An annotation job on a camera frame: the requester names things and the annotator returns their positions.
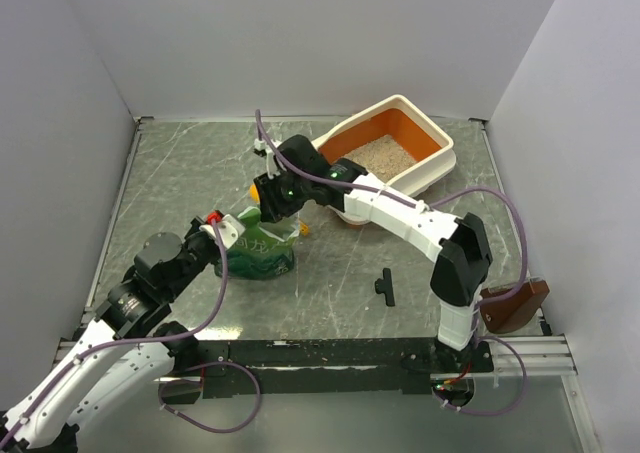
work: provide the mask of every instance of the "wall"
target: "wall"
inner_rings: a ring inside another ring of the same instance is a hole
[[[135,115],[489,118],[553,0],[69,0]]]
[[[133,129],[65,0],[0,0],[0,409],[80,319]]]
[[[606,451],[637,451],[640,3],[556,0],[490,122]]]

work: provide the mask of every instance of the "black clamp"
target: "black clamp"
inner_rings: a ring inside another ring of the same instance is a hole
[[[382,269],[382,278],[378,278],[374,283],[377,294],[383,293],[387,306],[396,306],[396,299],[393,296],[393,281],[391,280],[391,270]]]

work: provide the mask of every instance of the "gray marble tabletop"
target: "gray marble tabletop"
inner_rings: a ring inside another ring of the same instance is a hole
[[[484,132],[477,122],[436,119],[453,138],[457,165],[420,196],[434,201],[465,187],[497,187]],[[266,123],[271,135],[315,138],[333,121]],[[196,215],[213,209],[239,212],[253,204],[248,188],[264,172],[252,153],[252,122],[170,123],[147,121],[119,208],[94,304],[120,281],[145,239],[160,231],[180,236]],[[472,193],[443,207],[463,216],[473,212],[487,228],[494,263],[488,285],[513,282],[520,254],[513,227],[499,200]],[[439,304],[429,289],[433,265],[403,240],[368,224],[347,227],[334,213],[307,204],[300,218],[311,235],[295,246],[296,267],[275,280],[232,280],[221,312],[201,339],[381,338],[435,336]],[[382,268],[392,270],[396,307],[385,306],[373,283]],[[173,305],[171,319],[187,328],[200,324],[213,307],[220,280],[205,270]],[[535,319],[519,334],[539,335]]]

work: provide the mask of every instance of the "green plastic bag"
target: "green plastic bag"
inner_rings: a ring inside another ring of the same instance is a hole
[[[231,278],[268,280],[293,270],[293,245],[300,235],[297,218],[262,223],[260,208],[256,206],[234,216],[246,230],[227,252]],[[215,273],[217,276],[222,274],[220,261],[215,265]]]

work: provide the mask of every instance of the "purple cable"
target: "purple cable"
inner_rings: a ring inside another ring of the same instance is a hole
[[[107,343],[102,343],[100,345],[96,345],[92,348],[89,348],[83,353],[80,353],[77,356],[77,358],[79,360],[84,360],[88,356],[91,356],[98,351],[104,350],[106,348],[111,348],[114,346],[141,345],[146,343],[162,343],[167,341],[184,340],[185,338],[189,338],[201,332],[202,330],[204,330],[213,321],[213,319],[216,317],[216,315],[220,311],[220,307],[222,306],[222,301],[224,300],[224,295],[227,290],[227,283],[229,281],[229,265],[228,265],[228,259],[227,259],[227,250],[224,247],[224,243],[222,242],[222,237],[220,236],[220,230],[216,222],[213,221],[211,223],[211,226],[213,227],[213,231],[216,235],[216,244],[220,249],[220,258],[222,260],[222,278],[220,280],[220,293],[218,294],[218,300],[216,301],[216,304],[213,307],[211,314],[207,317],[206,320],[204,320],[204,322],[200,326],[197,326],[193,330],[180,333],[177,335],[171,335],[171,336],[163,336],[163,337],[157,337],[157,338],[130,338],[130,339],[124,339],[124,340],[109,341]],[[70,370],[74,368],[74,366],[75,366],[75,363],[72,361],[67,363],[43,388],[40,394],[34,398],[29,408],[27,408],[24,411],[24,413],[22,413],[22,416],[29,418],[33,414],[33,412],[36,410],[36,408],[49,395],[49,393],[51,393],[51,391],[55,388],[55,386],[65,377],[65,375]],[[22,427],[22,424],[18,422],[9,430],[9,432],[5,435],[5,437],[2,440],[0,440],[0,450],[2,450],[2,448],[4,448],[7,445],[9,440],[15,436],[15,434],[20,430],[21,427]]]
[[[282,164],[282,166],[284,166],[287,170],[293,171],[298,176],[301,176],[302,178],[306,178],[307,180],[314,181],[316,183],[323,183],[325,185],[337,186],[339,188],[354,188],[358,190],[370,191],[372,193],[380,192],[381,195],[389,197],[392,200],[397,201],[398,203],[402,203],[403,205],[408,206],[409,208],[414,208],[416,206],[416,202],[412,200],[407,200],[406,198],[402,198],[386,190],[378,190],[377,188],[374,188],[372,186],[357,185],[357,184],[349,183],[346,181],[329,180],[326,178],[321,178],[319,176],[312,175],[310,173],[307,173],[306,171],[301,170],[300,168],[296,167],[293,163],[291,163],[289,160],[287,160],[287,158],[282,154],[282,152],[278,150],[278,148],[273,143],[271,138],[269,138],[269,135],[267,135],[265,127],[262,124],[262,113],[260,112],[259,109],[256,110],[256,125],[258,127],[258,139],[266,141],[267,144],[269,145],[269,148],[273,151],[273,154],[276,156],[280,164]],[[520,214],[518,213],[518,210],[516,209],[515,205],[511,202],[511,200],[500,190],[496,190],[495,188],[490,188],[488,186],[472,186],[465,190],[454,193],[453,195],[447,196],[446,198],[438,200],[434,203],[431,203],[430,206],[433,208],[438,208],[439,206],[442,206],[445,203],[455,200],[456,198],[459,198],[462,195],[466,195],[467,193],[473,193],[476,191],[483,191],[485,193],[490,193],[494,196],[497,196],[499,199],[501,199],[504,202],[507,208],[509,208],[509,211],[511,211],[511,215],[513,216],[513,221],[516,225],[518,238],[520,239],[520,245],[522,247],[522,266],[520,267],[520,276],[515,286],[511,290],[506,292],[504,295],[495,296],[493,298],[485,298],[483,300],[480,300],[477,306],[481,306],[481,305],[488,305],[490,303],[495,303],[498,301],[508,300],[509,298],[513,297],[516,293],[518,293],[518,291],[520,291],[520,288],[522,288],[522,285],[524,285],[524,282],[527,277],[528,252],[527,252],[527,237],[524,232],[524,225],[522,224],[522,219],[520,218]]]
[[[198,366],[193,366],[191,368],[187,368],[186,370],[184,370],[184,372],[199,370],[199,369],[208,368],[208,367],[211,367],[211,366],[231,366],[233,368],[236,368],[236,369],[242,371],[243,373],[246,373],[247,376],[253,382],[253,386],[256,389],[256,401],[255,401],[255,403],[253,405],[253,410],[251,410],[251,413],[249,414],[249,416],[242,423],[240,423],[239,425],[234,426],[233,428],[212,428],[210,426],[203,425],[199,421],[194,420],[190,416],[187,416],[187,415],[185,415],[184,413],[182,413],[180,411],[177,411],[176,409],[170,407],[164,401],[162,401],[162,392],[168,386],[174,385],[174,384],[177,384],[177,383],[180,383],[180,384],[193,384],[194,383],[193,381],[176,380],[176,381],[172,381],[172,382],[169,382],[169,383],[165,383],[158,390],[158,401],[160,402],[160,406],[162,406],[163,409],[165,409],[169,413],[172,413],[172,414],[182,418],[183,420],[191,423],[193,426],[197,426],[201,430],[208,431],[209,433],[235,433],[236,431],[241,430],[242,428],[247,426],[249,423],[251,423],[253,421],[253,419],[256,417],[256,415],[258,414],[258,411],[260,410],[260,404],[262,403],[262,393],[260,392],[260,385],[258,384],[258,380],[254,376],[254,374],[251,373],[251,371],[249,371],[244,366],[238,365],[237,363],[233,363],[231,361],[213,361],[211,363],[205,363],[203,365],[198,365]]]
[[[515,350],[515,348],[513,348],[513,346],[511,346],[509,343],[507,343],[506,341],[504,341],[501,338],[498,338],[497,336],[481,336],[478,338],[479,341],[483,341],[483,340],[489,340],[489,341],[496,341],[504,346],[506,346],[509,350],[511,350],[511,353],[513,353],[513,355],[516,357],[516,359],[518,360],[518,363],[520,363],[520,368],[522,369],[522,387],[520,388],[520,393],[518,394],[518,397],[514,400],[513,403],[511,403],[509,406],[505,406],[504,408],[501,408],[499,410],[495,410],[495,411],[481,411],[481,410],[472,410],[469,408],[459,408],[457,406],[453,406],[451,404],[444,403],[446,401],[445,398],[442,398],[438,393],[436,393],[434,391],[434,395],[436,396],[436,398],[440,399],[443,401],[442,406],[444,406],[445,408],[455,411],[457,413],[462,413],[463,415],[471,415],[471,416],[500,416],[500,415],[504,415],[506,413],[509,413],[510,411],[515,410],[518,406],[520,406],[520,403],[522,403],[522,400],[525,397],[525,394],[527,392],[527,386],[529,385],[529,377],[527,376],[527,369],[524,366],[524,361],[522,361],[522,357],[518,354],[518,352]]]

